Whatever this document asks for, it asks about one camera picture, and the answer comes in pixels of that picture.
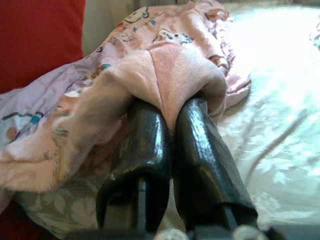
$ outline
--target bed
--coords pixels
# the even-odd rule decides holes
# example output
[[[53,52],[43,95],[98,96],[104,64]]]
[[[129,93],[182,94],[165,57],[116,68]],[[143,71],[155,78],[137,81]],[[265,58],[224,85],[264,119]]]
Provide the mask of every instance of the bed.
[[[320,224],[320,51],[309,40],[318,8],[282,6],[234,11],[230,34],[253,69],[249,97],[218,124],[259,213],[270,224]],[[61,189],[20,192],[27,215],[62,239],[97,227],[95,198],[108,164],[78,172]]]

